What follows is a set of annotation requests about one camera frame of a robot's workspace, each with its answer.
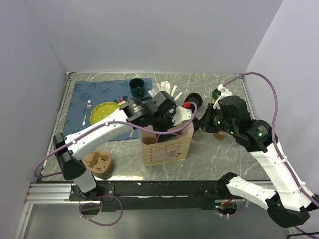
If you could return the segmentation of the yellow dotted plate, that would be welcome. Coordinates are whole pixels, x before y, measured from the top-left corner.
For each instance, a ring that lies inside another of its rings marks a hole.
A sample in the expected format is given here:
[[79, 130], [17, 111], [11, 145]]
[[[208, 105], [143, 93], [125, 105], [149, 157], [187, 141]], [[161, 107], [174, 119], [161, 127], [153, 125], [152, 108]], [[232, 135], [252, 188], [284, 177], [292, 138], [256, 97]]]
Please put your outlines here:
[[119, 107], [119, 104], [115, 102], [104, 102], [97, 105], [90, 114], [89, 120], [91, 125], [105, 119]]

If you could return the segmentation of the pink paper gift bag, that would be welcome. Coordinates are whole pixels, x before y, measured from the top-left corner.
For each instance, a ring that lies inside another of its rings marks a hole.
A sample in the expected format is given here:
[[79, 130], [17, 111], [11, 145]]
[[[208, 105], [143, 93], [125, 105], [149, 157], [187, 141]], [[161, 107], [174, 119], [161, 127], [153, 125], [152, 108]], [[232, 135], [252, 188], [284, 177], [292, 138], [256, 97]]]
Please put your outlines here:
[[154, 133], [139, 130], [144, 166], [185, 160], [193, 132], [192, 123], [184, 128], [179, 136], [176, 133], [172, 134], [170, 139], [165, 139], [163, 135], [157, 136]]

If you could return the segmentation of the blue alphabet placemat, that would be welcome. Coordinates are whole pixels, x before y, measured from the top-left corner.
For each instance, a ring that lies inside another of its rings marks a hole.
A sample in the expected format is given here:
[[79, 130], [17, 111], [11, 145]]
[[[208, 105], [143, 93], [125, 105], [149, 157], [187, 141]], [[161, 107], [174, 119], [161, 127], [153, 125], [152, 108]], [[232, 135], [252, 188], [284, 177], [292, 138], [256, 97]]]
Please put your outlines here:
[[[117, 103], [117, 100], [120, 98], [123, 98], [125, 101], [133, 98], [129, 82], [130, 79], [101, 82], [76, 82], [62, 133], [64, 135], [69, 135], [91, 126], [89, 120], [90, 114], [99, 104], [104, 102]], [[92, 105], [87, 113], [86, 124], [83, 126], [82, 121], [88, 100], [92, 101]]]

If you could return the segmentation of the stack of paper cups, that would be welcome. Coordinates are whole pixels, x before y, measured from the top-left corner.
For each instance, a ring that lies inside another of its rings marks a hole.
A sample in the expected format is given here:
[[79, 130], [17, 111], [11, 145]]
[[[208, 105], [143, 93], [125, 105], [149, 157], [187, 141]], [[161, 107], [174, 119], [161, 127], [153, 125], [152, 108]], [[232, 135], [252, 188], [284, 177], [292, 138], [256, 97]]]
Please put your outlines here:
[[228, 134], [220, 131], [213, 133], [213, 136], [217, 140], [224, 140], [228, 136]]

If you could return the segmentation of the dark teal mug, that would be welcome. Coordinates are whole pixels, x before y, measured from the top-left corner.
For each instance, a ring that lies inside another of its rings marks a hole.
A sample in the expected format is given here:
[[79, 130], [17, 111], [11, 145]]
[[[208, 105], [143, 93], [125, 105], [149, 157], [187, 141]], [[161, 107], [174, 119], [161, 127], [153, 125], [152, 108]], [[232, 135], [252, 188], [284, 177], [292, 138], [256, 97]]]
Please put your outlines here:
[[145, 95], [145, 82], [140, 78], [133, 78], [129, 82], [131, 94], [134, 98], [141, 98]]

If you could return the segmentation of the green inside ceramic mug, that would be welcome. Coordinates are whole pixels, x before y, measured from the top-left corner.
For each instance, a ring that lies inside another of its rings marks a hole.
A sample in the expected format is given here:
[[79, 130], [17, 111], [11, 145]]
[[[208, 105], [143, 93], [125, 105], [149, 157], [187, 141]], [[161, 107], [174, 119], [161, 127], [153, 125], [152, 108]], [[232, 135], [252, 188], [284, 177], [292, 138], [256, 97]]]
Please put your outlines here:
[[220, 97], [220, 94], [221, 93], [217, 89], [215, 89], [215, 90], [212, 91], [212, 98], [214, 100], [217, 100]]

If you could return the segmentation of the silver fork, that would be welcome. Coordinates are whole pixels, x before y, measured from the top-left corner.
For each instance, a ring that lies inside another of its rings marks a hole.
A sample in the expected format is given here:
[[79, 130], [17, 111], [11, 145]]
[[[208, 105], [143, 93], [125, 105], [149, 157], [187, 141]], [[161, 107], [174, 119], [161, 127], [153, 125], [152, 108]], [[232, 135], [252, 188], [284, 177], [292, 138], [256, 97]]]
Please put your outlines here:
[[83, 126], [86, 124], [87, 113], [88, 113], [88, 111], [90, 110], [91, 105], [92, 105], [92, 101], [91, 101], [91, 100], [88, 100], [88, 101], [87, 101], [87, 106], [86, 106], [86, 111], [85, 111], [84, 118], [83, 118], [83, 121], [82, 121], [82, 125], [83, 125]]

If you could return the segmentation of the stack of black lids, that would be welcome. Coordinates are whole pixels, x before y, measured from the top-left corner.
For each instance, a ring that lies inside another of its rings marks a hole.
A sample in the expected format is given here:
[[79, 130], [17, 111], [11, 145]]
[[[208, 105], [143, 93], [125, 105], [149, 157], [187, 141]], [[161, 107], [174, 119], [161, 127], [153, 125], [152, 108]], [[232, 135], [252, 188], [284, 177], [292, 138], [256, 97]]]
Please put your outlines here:
[[200, 108], [203, 104], [203, 99], [198, 93], [190, 93], [186, 97], [185, 102], [194, 102], [197, 105], [197, 108]]

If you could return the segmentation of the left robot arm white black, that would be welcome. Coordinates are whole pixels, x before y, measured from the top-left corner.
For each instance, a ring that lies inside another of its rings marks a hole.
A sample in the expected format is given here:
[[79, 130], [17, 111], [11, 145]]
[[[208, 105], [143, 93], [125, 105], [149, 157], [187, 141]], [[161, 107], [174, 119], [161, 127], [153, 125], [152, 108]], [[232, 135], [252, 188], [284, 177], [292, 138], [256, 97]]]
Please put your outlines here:
[[74, 134], [57, 133], [53, 138], [56, 159], [65, 180], [72, 181], [87, 200], [94, 200], [99, 188], [83, 158], [101, 144], [139, 127], [152, 126], [154, 131], [167, 131], [174, 126], [176, 101], [160, 91], [147, 100], [132, 98], [105, 119]]

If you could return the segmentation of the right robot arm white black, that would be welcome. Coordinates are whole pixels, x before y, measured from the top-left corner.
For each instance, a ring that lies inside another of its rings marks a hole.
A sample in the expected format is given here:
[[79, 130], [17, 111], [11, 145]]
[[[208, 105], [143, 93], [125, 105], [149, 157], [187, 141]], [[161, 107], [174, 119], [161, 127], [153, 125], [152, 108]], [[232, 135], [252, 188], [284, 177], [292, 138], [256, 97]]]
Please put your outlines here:
[[198, 125], [204, 132], [222, 131], [234, 137], [262, 166], [274, 186], [267, 189], [228, 172], [218, 180], [217, 191], [222, 198], [242, 197], [265, 209], [283, 228], [303, 225], [310, 211], [318, 209], [318, 195], [295, 174], [272, 127], [264, 120], [252, 119], [243, 99], [227, 96], [209, 103]]

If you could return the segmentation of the brown cardboard cup carrier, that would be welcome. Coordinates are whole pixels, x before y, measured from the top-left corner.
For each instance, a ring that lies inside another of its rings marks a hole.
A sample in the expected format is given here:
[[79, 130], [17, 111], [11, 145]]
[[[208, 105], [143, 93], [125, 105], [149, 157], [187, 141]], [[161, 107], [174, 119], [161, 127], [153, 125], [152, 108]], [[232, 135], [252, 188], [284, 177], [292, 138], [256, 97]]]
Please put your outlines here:
[[97, 175], [105, 175], [112, 165], [111, 155], [102, 150], [91, 151], [82, 161], [90, 172]]

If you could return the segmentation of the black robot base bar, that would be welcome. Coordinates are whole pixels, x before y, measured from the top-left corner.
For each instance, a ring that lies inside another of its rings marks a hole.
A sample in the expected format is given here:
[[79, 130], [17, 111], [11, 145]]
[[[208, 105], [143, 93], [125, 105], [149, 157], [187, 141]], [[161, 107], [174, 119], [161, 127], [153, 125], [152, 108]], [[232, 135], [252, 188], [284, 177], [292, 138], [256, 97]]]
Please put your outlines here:
[[192, 209], [214, 210], [216, 201], [231, 194], [217, 181], [97, 181], [89, 193], [71, 187], [71, 202], [102, 204], [102, 212], [116, 210]]

